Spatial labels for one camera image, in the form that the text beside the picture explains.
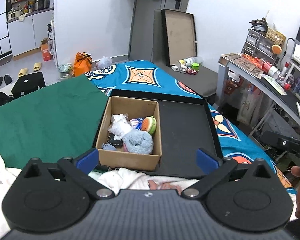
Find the person left hand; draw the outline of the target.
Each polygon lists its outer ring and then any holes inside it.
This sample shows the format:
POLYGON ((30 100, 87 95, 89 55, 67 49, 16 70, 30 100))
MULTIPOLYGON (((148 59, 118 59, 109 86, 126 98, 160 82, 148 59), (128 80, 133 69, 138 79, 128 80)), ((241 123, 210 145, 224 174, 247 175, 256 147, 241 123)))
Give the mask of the person left hand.
POLYGON ((155 181, 149 180, 148 185, 150 190, 175 190, 179 195, 182 192, 182 188, 180 187, 180 185, 177 185, 175 183, 166 182, 163 184, 157 184, 155 181))

